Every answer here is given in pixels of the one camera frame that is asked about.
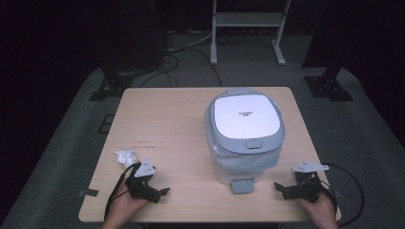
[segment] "trash can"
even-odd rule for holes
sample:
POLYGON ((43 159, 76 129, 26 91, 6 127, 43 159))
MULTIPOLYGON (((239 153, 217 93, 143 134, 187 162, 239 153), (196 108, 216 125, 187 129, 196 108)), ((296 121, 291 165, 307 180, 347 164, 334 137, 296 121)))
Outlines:
POLYGON ((269 96, 230 88, 211 101, 204 126, 215 174, 234 194, 253 192, 263 171, 277 164, 285 129, 269 96))

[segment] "cable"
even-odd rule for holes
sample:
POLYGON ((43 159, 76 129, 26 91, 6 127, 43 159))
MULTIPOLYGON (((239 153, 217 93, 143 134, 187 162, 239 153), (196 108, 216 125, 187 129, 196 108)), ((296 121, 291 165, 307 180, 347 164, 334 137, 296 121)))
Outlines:
POLYGON ((163 72, 162 72, 162 73, 156 73, 156 74, 150 76, 149 78, 147 78, 145 81, 143 81, 143 82, 140 84, 140 86, 139 86, 140 88, 142 88, 142 87, 143 87, 147 82, 149 82, 151 79, 153 79, 153 78, 155 78, 155 77, 157 77, 157 76, 159 76, 159 75, 162 75, 162 74, 164 74, 164 73, 169 77, 170 87, 172 86, 172 85, 171 85, 170 78, 174 78, 174 79, 177 81, 177 83, 179 83, 179 80, 178 80, 177 78, 175 78, 175 77, 173 77, 173 76, 171 76, 171 75, 169 74, 169 72, 173 71, 174 69, 176 69, 176 68, 179 66, 179 59, 178 59, 176 56, 173 56, 173 55, 167 55, 167 56, 169 56, 169 58, 174 58, 174 59, 176 60, 175 66, 172 67, 171 69, 169 69, 168 71, 165 70, 163 67, 160 67, 160 68, 163 70, 163 72))
POLYGON ((130 170, 131 168, 133 168, 135 166, 135 164, 132 164, 131 166, 129 166, 128 168, 126 168, 126 170, 121 174, 121 176, 119 177, 119 180, 116 184, 116 187, 114 188, 113 192, 111 193, 111 195, 108 197, 107 200, 107 205, 105 206, 105 211, 104 211, 104 219, 107 218, 108 213, 110 212, 110 206, 113 203, 114 200, 114 196, 116 195, 119 186, 121 185, 122 181, 125 179, 125 175, 128 172, 128 170, 130 170))
POLYGON ((361 187, 360 182, 358 182, 358 180, 357 180, 349 171, 347 171, 346 169, 344 169, 344 168, 342 168, 342 167, 340 167, 340 166, 338 166, 338 165, 332 164, 332 163, 321 162, 321 164, 323 164, 323 165, 328 165, 328 166, 332 166, 332 167, 338 168, 338 169, 340 169, 341 171, 345 172, 347 175, 349 175, 349 176, 354 180, 354 182, 356 183, 356 185, 357 185, 357 187, 358 187, 358 190, 359 190, 360 196, 361 196, 360 209, 358 210, 357 214, 356 214, 352 219, 348 220, 348 221, 345 222, 345 223, 340 223, 340 224, 339 224, 339 227, 343 227, 343 226, 349 225, 350 223, 356 221, 356 220, 360 217, 360 215, 363 213, 364 202, 365 202, 363 188, 361 187))
POLYGON ((214 68, 214 66, 211 65, 211 61, 209 60, 208 56, 206 56, 206 54, 205 54, 204 52, 201 52, 201 51, 199 51, 199 50, 180 50, 180 51, 176 51, 176 52, 188 52, 188 51, 191 51, 191 52, 198 52, 198 53, 202 54, 202 55, 205 57, 206 61, 208 61, 208 63, 209 63, 209 66, 211 66, 211 69, 212 69, 212 70, 214 71, 214 73, 216 74, 216 76, 217 76, 217 78, 218 78, 218 81, 219 81, 219 83, 220 83, 220 87, 222 87, 222 86, 223 86, 223 82, 222 82, 222 80, 221 80, 221 78, 220 78, 220 75, 218 74, 218 72, 217 72, 217 70, 214 68))

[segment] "hand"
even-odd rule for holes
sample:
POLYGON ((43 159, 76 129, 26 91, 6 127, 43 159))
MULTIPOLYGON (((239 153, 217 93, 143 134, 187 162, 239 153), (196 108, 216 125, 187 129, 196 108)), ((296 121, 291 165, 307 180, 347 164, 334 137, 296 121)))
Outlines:
MULTIPOLYGON (((116 197, 128 190, 125 186, 125 181, 126 179, 124 179, 119 186, 116 197)), ((102 224, 101 228, 120 228, 129 219, 131 219, 131 217, 137 210, 145 206, 148 202, 148 200, 143 198, 132 198, 129 192, 126 192, 125 194, 113 200, 110 206, 110 212, 108 213, 108 216, 102 224)))
POLYGON ((319 198, 314 203, 308 202, 303 198, 298 198, 295 201, 308 212, 310 219, 318 228, 339 228, 333 203, 325 193, 321 192, 319 198))

